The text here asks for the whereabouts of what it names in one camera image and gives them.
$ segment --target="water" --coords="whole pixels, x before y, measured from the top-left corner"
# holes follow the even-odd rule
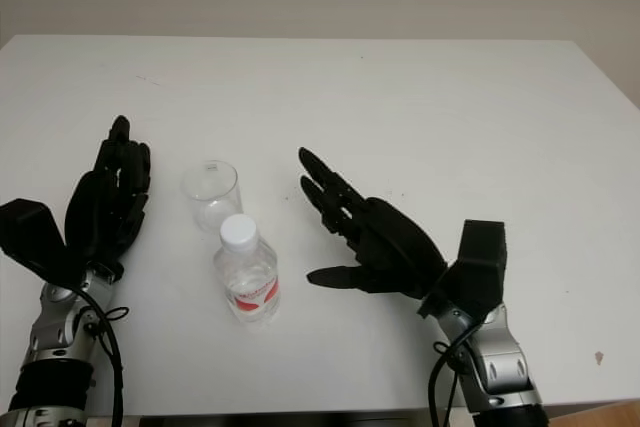
[[[221,248],[214,257],[214,265],[236,317],[250,324],[268,323],[280,304],[277,257],[273,249],[263,239],[248,253]]]

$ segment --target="white bottle cap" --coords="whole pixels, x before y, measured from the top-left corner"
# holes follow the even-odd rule
[[[222,222],[220,240],[224,248],[231,252],[251,252],[260,240],[258,226],[248,215],[234,214]]]

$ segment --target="black cable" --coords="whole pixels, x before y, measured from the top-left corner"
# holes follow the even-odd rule
[[[111,427],[121,427],[124,410],[122,398],[122,388],[124,386],[124,381],[122,378],[122,356],[120,354],[120,348],[118,347],[118,341],[116,340],[116,334],[113,332],[113,328],[111,327],[110,319],[102,310],[100,305],[98,305],[95,299],[80,287],[71,284],[60,285],[60,287],[70,290],[82,300],[84,300],[87,304],[89,304],[89,307],[93,309],[93,311],[98,316],[98,319],[100,320],[100,327],[104,329],[104,333],[107,335],[109,345],[111,346],[110,351],[106,348],[104,340],[102,339],[102,335],[99,336],[99,340],[100,344],[105,349],[107,357],[109,357],[109,361],[111,362],[111,367],[113,369],[113,410],[111,414]],[[113,309],[109,312],[121,309],[127,309],[128,313],[128,307],[118,307],[117,309]]]
[[[451,345],[447,347],[447,350],[440,356],[440,358],[436,361],[436,364],[433,366],[433,370],[431,371],[431,375],[429,375],[429,386],[427,390],[428,402],[429,402],[429,416],[431,417],[431,425],[432,427],[440,427],[440,421],[438,420],[438,411],[436,409],[436,382],[438,381],[438,375],[440,375],[440,371],[444,364],[450,359],[450,357],[462,346],[469,337],[471,337],[482,325],[482,323],[472,325],[467,330],[465,330],[462,334],[455,338]]]
[[[449,417],[451,416],[451,407],[453,406],[453,398],[456,395],[456,387],[458,387],[458,373],[453,373],[453,382],[451,382],[451,392],[449,392],[449,401],[447,402],[447,412],[444,415],[444,427],[449,427]]]
[[[22,418],[22,427],[27,427],[27,417],[29,416],[29,411],[31,407],[27,407],[27,411],[24,413],[24,417]]]

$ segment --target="white table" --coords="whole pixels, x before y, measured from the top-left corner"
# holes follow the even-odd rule
[[[439,334],[417,302],[305,279],[353,255],[298,187],[299,146],[450,260],[465,219],[506,222],[510,325],[545,403],[640,396],[640,112],[573,43],[16,37],[0,52],[0,201],[42,200],[62,225],[120,113],[152,151],[112,304],[131,307],[127,414],[426,406]],[[238,168],[279,254],[282,305],[259,334],[225,306],[179,189],[212,157]],[[4,409],[42,282],[4,256],[0,276]],[[90,411],[106,414],[104,358],[97,377]]]

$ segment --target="silver robotic arm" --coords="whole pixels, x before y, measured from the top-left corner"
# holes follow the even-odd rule
[[[435,382],[445,364],[460,378],[477,427],[537,427],[547,416],[520,346],[509,332],[503,304],[507,262],[502,222],[467,220],[457,260],[449,267],[433,241],[381,199],[363,198],[317,156],[300,149],[309,177],[301,186],[331,233],[355,251],[355,267],[308,274],[312,284],[400,292],[422,301],[418,313],[434,316],[450,345],[429,379],[432,424],[439,425]]]
[[[0,427],[85,425],[96,343],[113,367],[112,426],[120,427],[122,360],[110,322],[128,309],[105,310],[124,273],[119,259],[144,219],[150,165],[149,148],[129,139],[129,121],[120,116],[93,170],[76,186],[66,212],[65,241],[46,205],[15,199],[0,206],[0,247],[46,282],[42,311]]]

